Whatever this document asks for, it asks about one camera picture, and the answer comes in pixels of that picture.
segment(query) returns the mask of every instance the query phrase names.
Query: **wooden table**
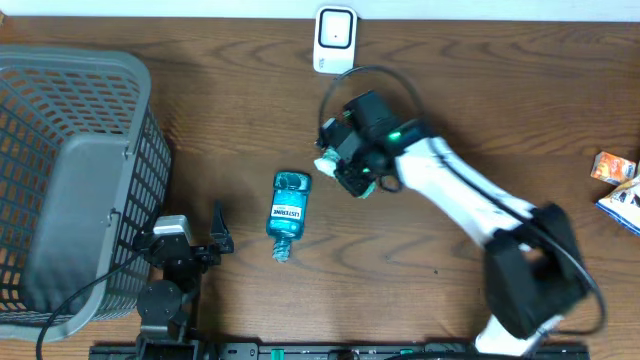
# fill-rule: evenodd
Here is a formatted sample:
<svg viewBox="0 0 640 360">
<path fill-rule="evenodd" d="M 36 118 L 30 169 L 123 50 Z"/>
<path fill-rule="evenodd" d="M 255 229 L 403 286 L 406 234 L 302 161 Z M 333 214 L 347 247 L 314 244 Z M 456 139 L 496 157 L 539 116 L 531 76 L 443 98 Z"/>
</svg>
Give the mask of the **wooden table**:
<svg viewBox="0 0 640 360">
<path fill-rule="evenodd" d="M 416 193 L 352 199 L 313 168 L 317 108 L 330 76 L 313 71 L 313 21 L 8 18 L 1 43 L 130 52 L 150 69 L 152 106 L 175 147 L 167 211 L 200 241 L 215 199 L 236 253 L 205 276 L 200 328 L 212 339 L 265 342 L 424 341 L 473 337 L 489 316 L 481 252 Z M 640 155 L 640 25 L 377 22 L 358 29 L 357 62 L 408 74 L 433 121 L 472 166 L 573 219 L 610 310 L 588 339 L 593 359 L 640 355 L 640 239 L 593 203 L 612 186 L 589 177 L 601 150 Z M 331 103 L 377 87 L 351 81 Z M 402 107 L 410 115 L 410 107 Z M 307 229 L 286 265 L 265 235 L 281 169 L 314 176 Z M 593 301 L 566 327 L 591 325 Z M 139 318 L 93 323 L 45 346 L 46 359 L 86 359 L 89 346 L 132 342 Z M 0 359 L 34 344 L 1 343 Z"/>
</svg>

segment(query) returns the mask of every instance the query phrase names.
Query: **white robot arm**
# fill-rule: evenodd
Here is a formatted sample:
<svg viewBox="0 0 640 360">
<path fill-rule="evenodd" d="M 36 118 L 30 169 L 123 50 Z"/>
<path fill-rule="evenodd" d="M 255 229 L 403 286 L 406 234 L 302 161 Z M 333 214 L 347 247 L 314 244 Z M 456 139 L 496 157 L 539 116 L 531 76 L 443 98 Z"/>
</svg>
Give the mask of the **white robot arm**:
<svg viewBox="0 0 640 360">
<path fill-rule="evenodd" d="M 362 70 L 381 71 L 399 80 L 421 113 L 422 104 L 408 81 L 380 66 L 354 68 L 339 76 L 327 92 L 319 119 L 338 83 Z M 514 197 L 467 165 L 422 119 L 400 122 L 377 93 L 370 91 L 344 106 L 344 119 L 329 119 L 316 143 L 325 150 L 319 170 L 335 177 L 353 196 L 365 197 L 375 182 L 397 178 L 436 204 L 485 250 L 485 294 L 492 310 L 476 338 L 480 352 L 526 354 L 548 333 L 585 335 L 605 326 L 606 306 L 587 273 L 566 214 L 556 205 L 536 208 Z M 529 261 L 523 252 L 539 249 Z M 601 319 L 589 331 L 552 330 L 590 292 Z"/>
<path fill-rule="evenodd" d="M 405 153 L 396 157 L 395 161 L 400 181 L 436 204 L 477 245 L 483 247 L 493 240 L 493 234 L 498 229 L 513 230 L 522 223 L 461 181 L 442 164 L 432 147 L 464 177 L 523 217 L 531 218 L 531 210 L 535 208 L 533 205 L 508 194 L 487 180 L 462 161 L 441 137 L 422 139 L 407 147 Z M 526 251 L 528 246 L 521 246 L 521 249 Z M 476 338 L 475 346 L 482 353 L 524 355 L 562 319 L 561 315 L 553 316 L 535 334 L 519 339 L 511 335 L 492 315 L 485 330 Z"/>
</svg>

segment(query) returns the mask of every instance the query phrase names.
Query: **bottle label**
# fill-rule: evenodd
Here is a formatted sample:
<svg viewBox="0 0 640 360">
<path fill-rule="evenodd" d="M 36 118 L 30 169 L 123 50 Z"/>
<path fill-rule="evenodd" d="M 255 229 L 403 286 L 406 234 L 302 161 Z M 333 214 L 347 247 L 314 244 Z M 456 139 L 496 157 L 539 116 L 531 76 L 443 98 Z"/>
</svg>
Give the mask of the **bottle label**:
<svg viewBox="0 0 640 360">
<path fill-rule="evenodd" d="M 273 207 L 271 207 L 271 216 L 300 220 L 302 217 L 302 208 L 297 206 L 274 204 Z"/>
</svg>

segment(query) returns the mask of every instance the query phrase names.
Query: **green light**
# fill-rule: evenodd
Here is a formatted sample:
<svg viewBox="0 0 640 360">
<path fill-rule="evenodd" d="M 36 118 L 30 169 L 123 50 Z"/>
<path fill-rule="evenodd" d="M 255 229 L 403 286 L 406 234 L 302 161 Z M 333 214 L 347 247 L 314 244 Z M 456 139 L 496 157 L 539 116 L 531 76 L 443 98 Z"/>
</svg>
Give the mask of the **green light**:
<svg viewBox="0 0 640 360">
<path fill-rule="evenodd" d="M 393 141 L 398 140 L 400 136 L 402 136 L 400 131 L 392 132 L 391 134 L 389 134 L 389 140 L 393 140 Z"/>
<path fill-rule="evenodd" d="M 284 350 L 282 349 L 271 350 L 271 360 L 284 360 Z"/>
</svg>

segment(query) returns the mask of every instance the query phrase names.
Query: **black cable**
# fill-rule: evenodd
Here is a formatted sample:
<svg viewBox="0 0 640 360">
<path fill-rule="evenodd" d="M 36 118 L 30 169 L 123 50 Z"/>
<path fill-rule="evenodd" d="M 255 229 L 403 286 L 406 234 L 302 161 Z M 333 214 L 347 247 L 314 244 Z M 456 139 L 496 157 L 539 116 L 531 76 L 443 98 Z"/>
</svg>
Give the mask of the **black cable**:
<svg viewBox="0 0 640 360">
<path fill-rule="evenodd" d="M 327 89 L 327 92 L 325 93 L 325 96 L 322 99 L 322 102 L 320 104 L 320 110 L 319 110 L 319 114 L 318 114 L 318 116 L 319 116 L 318 122 L 320 124 L 320 127 L 318 128 L 319 129 L 318 131 L 320 131 L 320 128 L 322 127 L 322 120 L 323 120 L 322 118 L 324 117 L 324 108 L 326 107 L 327 103 L 329 102 L 330 97 L 333 95 L 333 93 L 336 90 L 336 88 L 342 83 L 342 81 L 345 78 L 353 75 L 354 73 L 363 72 L 363 71 L 382 72 L 382 73 L 385 73 L 385 74 L 393 77 L 394 79 L 396 79 L 405 88 L 405 90 L 409 93 L 409 96 L 411 97 L 414 105 L 418 109 L 419 116 L 420 117 L 424 117 L 426 115 L 425 107 L 424 107 L 424 104 L 422 103 L 422 100 L 420 99 L 420 96 L 418 95 L 418 91 L 413 86 L 413 84 L 409 80 L 407 80 L 407 78 L 405 78 L 403 75 L 401 75 L 399 72 L 397 72 L 397 71 L 395 71 L 395 70 L 393 70 L 391 68 L 387 68 L 385 66 L 381 66 L 381 65 L 357 66 L 357 67 L 355 67 L 355 68 L 353 68 L 351 70 L 348 70 L 348 71 L 344 72 L 343 74 L 337 76 L 335 78 L 335 80 L 333 81 L 333 83 L 331 84 L 331 86 L 329 87 L 329 89 Z M 527 227 L 529 230 L 533 231 L 537 236 L 539 236 L 542 239 L 542 241 L 546 242 L 549 246 L 551 246 L 554 249 L 556 249 L 557 251 L 559 251 L 567 260 L 569 260 L 569 262 L 571 262 L 571 264 L 578 271 L 578 274 L 579 274 L 579 277 L 581 278 L 581 280 L 594 293 L 594 295 L 596 297 L 596 300 L 598 302 L 598 307 L 600 308 L 600 318 L 598 320 L 598 323 L 593 328 L 591 328 L 589 330 L 554 330 L 554 331 L 549 331 L 549 334 L 572 335 L 572 336 L 587 336 L 587 335 L 593 335 L 593 334 L 598 333 L 601 330 L 603 330 L 606 327 L 607 318 L 608 318 L 606 301 L 604 299 L 604 295 L 602 294 L 602 291 L 600 290 L 600 287 L 598 286 L 596 281 L 593 279 L 593 277 L 589 274 L 589 272 L 584 268 L 584 266 L 582 266 L 580 264 L 580 262 L 578 260 L 576 260 L 576 258 L 573 257 L 573 255 L 571 255 L 545 229 L 539 227 L 538 225 L 532 224 L 530 221 L 528 221 L 528 219 L 526 219 L 525 217 L 521 216 L 520 214 L 518 214 L 516 211 L 514 211 L 511 208 L 509 208 L 508 206 L 504 205 L 500 200 L 496 199 L 494 196 L 492 196 L 491 194 L 487 193 L 485 190 L 480 188 L 478 185 L 476 185 L 473 182 L 471 182 L 471 180 L 467 179 L 464 175 L 460 174 L 449 163 L 449 161 L 447 161 L 446 157 L 437 150 L 437 146 L 434 146 L 434 138 L 429 138 L 428 144 L 429 144 L 429 147 L 431 148 L 431 151 L 438 157 L 438 160 L 442 163 L 442 165 L 444 165 L 449 171 L 451 171 L 458 179 L 460 179 L 462 182 L 464 182 L 469 187 L 474 189 L 480 195 L 485 197 L 493 205 L 495 205 L 498 209 L 506 212 L 507 214 L 509 214 L 513 218 L 515 218 L 516 220 L 520 221 L 525 227 Z"/>
<path fill-rule="evenodd" d="M 522 360 L 519 356 L 510 355 L 498 355 L 498 354 L 485 354 L 485 353 L 456 353 L 446 351 L 430 351 L 430 352 L 417 352 L 392 356 L 385 360 L 413 360 L 413 359 L 462 359 L 462 360 Z"/>
<path fill-rule="evenodd" d="M 122 271 L 127 266 L 131 265 L 131 263 L 133 263 L 143 253 L 144 253 L 143 251 L 135 252 L 132 257 L 130 257 L 127 261 L 123 262 L 120 266 L 118 266 L 117 268 L 115 268 L 115 269 L 109 271 L 108 273 L 100 276 L 99 278 L 95 279 L 94 281 L 90 282 L 89 284 L 85 285 L 80 290 L 76 291 L 73 295 L 71 295 L 69 298 L 67 298 L 67 300 L 65 300 L 60 306 L 58 306 L 58 308 L 53 313 L 51 313 L 51 316 L 49 316 L 49 319 L 47 319 L 47 322 L 44 324 L 44 327 L 42 328 L 42 330 L 40 330 L 40 335 L 38 336 L 38 341 L 36 343 L 36 359 L 37 360 L 42 360 L 42 343 L 44 342 L 44 337 L 47 334 L 47 330 L 49 330 L 51 325 L 53 325 L 53 322 L 55 321 L 56 317 L 58 317 L 58 315 L 60 315 L 60 313 L 67 306 L 69 306 L 69 304 L 71 304 L 71 302 L 73 300 L 78 298 L 80 295 L 82 295 L 87 290 L 89 290 L 92 287 L 96 286 L 97 284 L 107 280 L 108 278 L 110 278 L 113 275 L 117 274 L 118 272 Z"/>
</svg>

